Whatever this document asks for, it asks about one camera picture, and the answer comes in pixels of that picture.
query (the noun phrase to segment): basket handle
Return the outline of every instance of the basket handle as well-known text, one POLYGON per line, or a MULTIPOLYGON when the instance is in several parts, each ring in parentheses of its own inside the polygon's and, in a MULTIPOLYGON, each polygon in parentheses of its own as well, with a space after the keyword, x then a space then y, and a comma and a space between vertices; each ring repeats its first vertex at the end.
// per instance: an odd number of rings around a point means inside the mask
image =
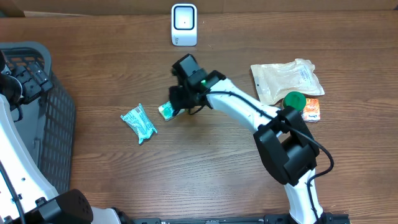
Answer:
POLYGON ((16 43, 0 43, 0 50, 17 50, 17 49, 33 49, 42 55, 44 59, 44 72, 51 75, 51 55, 49 50, 41 43, 34 41, 16 42, 16 43))

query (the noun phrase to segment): light blue snack wrapper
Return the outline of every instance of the light blue snack wrapper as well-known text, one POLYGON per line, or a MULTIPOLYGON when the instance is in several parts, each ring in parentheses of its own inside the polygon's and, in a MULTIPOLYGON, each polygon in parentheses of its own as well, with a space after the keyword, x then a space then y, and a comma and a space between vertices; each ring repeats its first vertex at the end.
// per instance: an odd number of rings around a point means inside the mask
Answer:
POLYGON ((121 115, 120 118, 136 133, 138 136, 138 144, 141 144, 144 139, 149 139, 153 132, 157 133, 156 128, 148 119, 141 104, 129 111, 126 115, 121 115))

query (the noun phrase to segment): small package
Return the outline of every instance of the small package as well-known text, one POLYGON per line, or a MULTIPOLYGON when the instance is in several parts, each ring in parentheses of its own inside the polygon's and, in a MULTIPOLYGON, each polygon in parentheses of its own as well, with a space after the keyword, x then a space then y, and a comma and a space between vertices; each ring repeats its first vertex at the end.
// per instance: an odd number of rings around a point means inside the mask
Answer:
MULTIPOLYGON (((171 119, 174 118, 174 117, 173 117, 174 109, 173 109, 173 107, 172 107, 171 102, 168 101, 167 103, 163 104, 162 106, 160 106, 160 107, 158 108, 158 110, 159 110, 160 114, 163 116, 163 118, 164 118, 166 121, 170 121, 171 119)), ((180 110, 180 111, 177 113, 177 115, 184 113, 184 111, 185 111, 185 110, 180 110)))
POLYGON ((302 116, 304 121, 308 122, 319 121, 321 119, 319 100, 307 98, 307 104, 304 107, 302 116))
POLYGON ((126 115, 121 115, 120 118, 136 133, 138 136, 138 144, 141 144, 144 139, 149 139, 153 132, 157 133, 156 128, 148 119, 141 104, 129 111, 126 115))
POLYGON ((324 95, 315 66, 309 60, 296 59, 286 64, 252 65, 251 70, 261 103, 274 105, 291 91, 306 95, 324 95))

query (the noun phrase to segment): white pouch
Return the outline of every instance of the white pouch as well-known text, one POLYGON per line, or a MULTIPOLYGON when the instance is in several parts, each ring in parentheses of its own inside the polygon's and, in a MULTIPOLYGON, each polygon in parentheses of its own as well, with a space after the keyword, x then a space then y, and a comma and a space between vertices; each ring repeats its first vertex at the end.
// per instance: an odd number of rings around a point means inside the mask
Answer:
POLYGON ((274 105, 291 91, 311 96, 324 95, 315 66, 309 60, 295 59, 286 64, 251 65, 261 103, 274 105))

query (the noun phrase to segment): wood grain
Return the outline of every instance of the wood grain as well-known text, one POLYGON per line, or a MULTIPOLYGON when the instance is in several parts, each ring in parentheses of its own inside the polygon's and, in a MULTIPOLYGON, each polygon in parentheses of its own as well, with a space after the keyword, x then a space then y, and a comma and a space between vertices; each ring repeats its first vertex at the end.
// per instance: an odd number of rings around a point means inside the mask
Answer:
POLYGON ((2 20, 1 42, 49 48, 75 100, 73 188, 136 218, 287 213, 249 131, 208 108, 164 122, 157 107, 187 53, 255 97, 250 65, 305 58, 326 92, 308 125, 336 162, 317 179, 320 203, 353 223, 397 223, 398 12, 208 14, 198 33, 196 47, 174 47, 169 16, 2 20), (120 119, 139 103, 159 130, 141 146, 120 119))

